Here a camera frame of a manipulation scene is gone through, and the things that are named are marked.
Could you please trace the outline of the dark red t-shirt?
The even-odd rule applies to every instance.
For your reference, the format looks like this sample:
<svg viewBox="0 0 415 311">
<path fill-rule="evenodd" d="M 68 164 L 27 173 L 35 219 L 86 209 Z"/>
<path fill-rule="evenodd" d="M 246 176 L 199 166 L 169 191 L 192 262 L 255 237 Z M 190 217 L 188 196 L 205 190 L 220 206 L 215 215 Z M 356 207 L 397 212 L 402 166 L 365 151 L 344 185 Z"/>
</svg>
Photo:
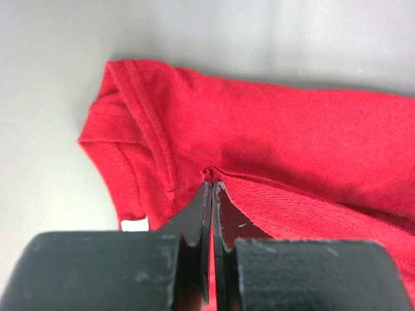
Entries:
<svg viewBox="0 0 415 311">
<path fill-rule="evenodd" d="M 382 244 L 414 296 L 412 98 L 110 61 L 78 141 L 122 221 L 158 229 L 221 181 L 274 238 Z"/>
</svg>

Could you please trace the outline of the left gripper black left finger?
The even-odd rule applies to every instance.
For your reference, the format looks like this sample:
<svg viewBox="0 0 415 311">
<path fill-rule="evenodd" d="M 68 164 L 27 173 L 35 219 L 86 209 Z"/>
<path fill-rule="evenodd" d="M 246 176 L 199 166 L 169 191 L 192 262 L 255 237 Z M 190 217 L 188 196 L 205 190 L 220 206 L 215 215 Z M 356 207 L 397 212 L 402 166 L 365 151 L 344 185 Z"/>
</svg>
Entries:
<svg viewBox="0 0 415 311">
<path fill-rule="evenodd" d="M 2 310 L 202 310 L 209 303 L 209 183 L 155 231 L 35 236 Z"/>
</svg>

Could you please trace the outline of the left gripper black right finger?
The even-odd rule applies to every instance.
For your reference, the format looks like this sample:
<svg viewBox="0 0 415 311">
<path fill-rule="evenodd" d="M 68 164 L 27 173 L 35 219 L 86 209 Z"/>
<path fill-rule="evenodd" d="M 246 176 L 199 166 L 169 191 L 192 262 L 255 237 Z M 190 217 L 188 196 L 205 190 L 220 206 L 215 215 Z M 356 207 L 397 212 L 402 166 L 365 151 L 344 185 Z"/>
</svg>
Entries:
<svg viewBox="0 0 415 311">
<path fill-rule="evenodd" d="M 212 191 L 219 310 L 412 310 L 390 255 L 367 240 L 276 240 Z"/>
</svg>

